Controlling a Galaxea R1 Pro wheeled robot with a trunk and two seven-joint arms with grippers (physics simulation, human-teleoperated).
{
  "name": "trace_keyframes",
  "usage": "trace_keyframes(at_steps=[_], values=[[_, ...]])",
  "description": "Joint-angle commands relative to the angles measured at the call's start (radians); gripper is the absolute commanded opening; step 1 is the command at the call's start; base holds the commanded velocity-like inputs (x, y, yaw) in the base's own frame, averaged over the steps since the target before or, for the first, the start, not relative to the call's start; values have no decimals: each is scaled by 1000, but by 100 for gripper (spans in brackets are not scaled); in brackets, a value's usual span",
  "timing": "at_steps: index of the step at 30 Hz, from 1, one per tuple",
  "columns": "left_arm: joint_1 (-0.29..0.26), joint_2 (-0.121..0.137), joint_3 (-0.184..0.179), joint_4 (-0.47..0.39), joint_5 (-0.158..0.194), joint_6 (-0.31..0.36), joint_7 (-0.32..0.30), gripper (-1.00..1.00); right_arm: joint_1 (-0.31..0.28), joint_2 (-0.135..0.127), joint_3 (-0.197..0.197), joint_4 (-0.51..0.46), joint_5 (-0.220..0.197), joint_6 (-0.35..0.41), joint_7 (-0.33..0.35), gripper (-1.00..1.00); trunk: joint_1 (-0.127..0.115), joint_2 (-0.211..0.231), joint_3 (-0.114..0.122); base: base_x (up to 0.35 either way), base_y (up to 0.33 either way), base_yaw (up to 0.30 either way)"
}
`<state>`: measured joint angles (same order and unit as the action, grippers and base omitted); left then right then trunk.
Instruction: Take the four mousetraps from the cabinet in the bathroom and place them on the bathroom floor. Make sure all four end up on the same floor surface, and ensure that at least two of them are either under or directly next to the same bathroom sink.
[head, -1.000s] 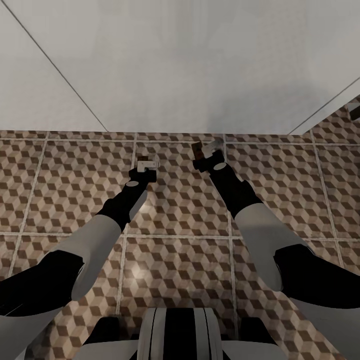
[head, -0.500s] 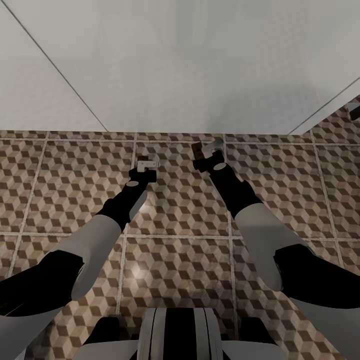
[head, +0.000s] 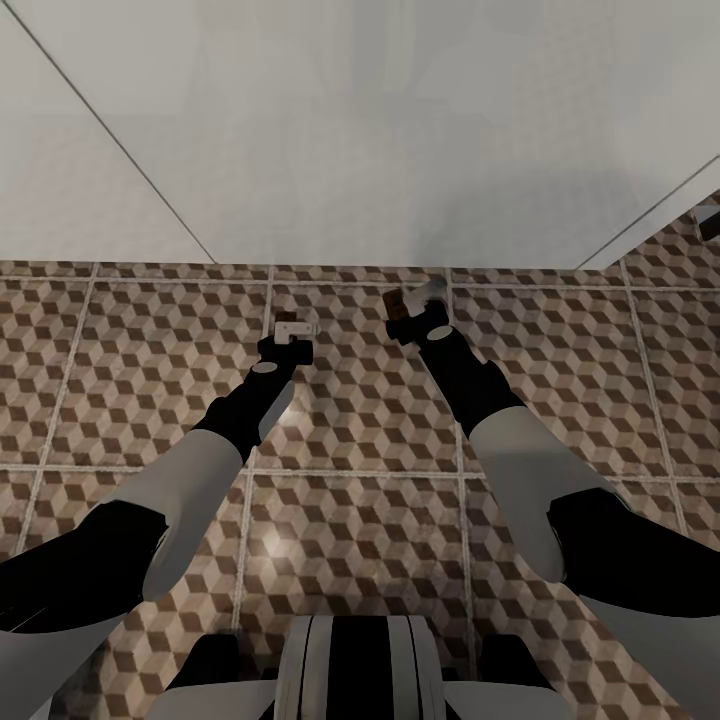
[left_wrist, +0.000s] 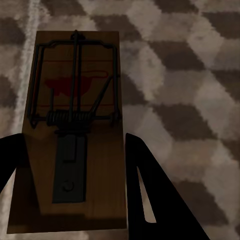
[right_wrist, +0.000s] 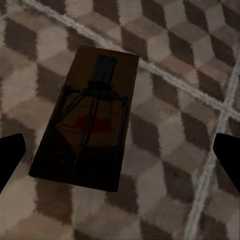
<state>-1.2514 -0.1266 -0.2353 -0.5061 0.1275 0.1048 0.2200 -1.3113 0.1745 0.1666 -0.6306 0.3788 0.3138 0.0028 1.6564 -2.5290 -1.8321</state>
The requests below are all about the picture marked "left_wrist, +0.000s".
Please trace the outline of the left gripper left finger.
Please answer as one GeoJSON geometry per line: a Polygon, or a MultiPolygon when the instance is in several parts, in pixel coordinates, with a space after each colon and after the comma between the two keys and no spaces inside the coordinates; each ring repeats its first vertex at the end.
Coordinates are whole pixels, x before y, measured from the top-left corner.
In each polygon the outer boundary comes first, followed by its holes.
{"type": "Polygon", "coordinates": [[[19,164],[22,133],[0,138],[0,193],[19,164]]]}

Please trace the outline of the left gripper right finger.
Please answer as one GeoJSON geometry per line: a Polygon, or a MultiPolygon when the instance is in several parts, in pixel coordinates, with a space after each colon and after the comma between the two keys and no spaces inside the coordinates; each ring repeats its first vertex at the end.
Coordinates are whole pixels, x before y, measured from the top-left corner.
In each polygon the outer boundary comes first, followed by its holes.
{"type": "Polygon", "coordinates": [[[145,142],[125,135],[129,240],[210,240],[145,142]],[[139,168],[156,223],[145,220],[139,168]]]}

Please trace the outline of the mousetrap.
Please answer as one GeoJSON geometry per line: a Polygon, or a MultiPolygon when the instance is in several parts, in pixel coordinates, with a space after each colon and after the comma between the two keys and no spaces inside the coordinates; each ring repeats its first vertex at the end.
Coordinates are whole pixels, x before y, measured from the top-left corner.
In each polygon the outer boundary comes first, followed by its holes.
{"type": "Polygon", "coordinates": [[[127,229],[119,31],[36,32],[7,234],[127,229]]]}

